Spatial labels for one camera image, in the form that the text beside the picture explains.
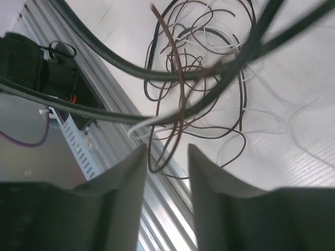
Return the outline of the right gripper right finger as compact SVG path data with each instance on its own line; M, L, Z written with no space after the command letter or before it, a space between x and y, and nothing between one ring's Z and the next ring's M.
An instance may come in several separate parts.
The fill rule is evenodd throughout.
M199 250L334 250L334 189L265 191L188 147Z

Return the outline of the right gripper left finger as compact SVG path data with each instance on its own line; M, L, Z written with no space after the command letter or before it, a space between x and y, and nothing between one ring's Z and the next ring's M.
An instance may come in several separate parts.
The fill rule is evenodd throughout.
M147 147L74 189L1 183L1 250L135 250Z

